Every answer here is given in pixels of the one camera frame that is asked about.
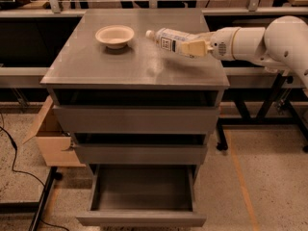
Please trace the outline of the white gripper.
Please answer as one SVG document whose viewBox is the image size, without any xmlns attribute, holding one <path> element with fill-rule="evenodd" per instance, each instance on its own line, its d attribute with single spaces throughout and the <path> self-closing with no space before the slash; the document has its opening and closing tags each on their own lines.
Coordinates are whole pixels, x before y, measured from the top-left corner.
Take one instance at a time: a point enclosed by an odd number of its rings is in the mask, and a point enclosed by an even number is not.
<svg viewBox="0 0 308 231">
<path fill-rule="evenodd" d="M 239 27 L 226 27 L 215 32 L 205 32 L 196 35 L 192 41 L 184 41 L 181 50 L 193 57 L 205 57 L 210 51 L 221 61 L 234 61 L 233 41 Z"/>
</svg>

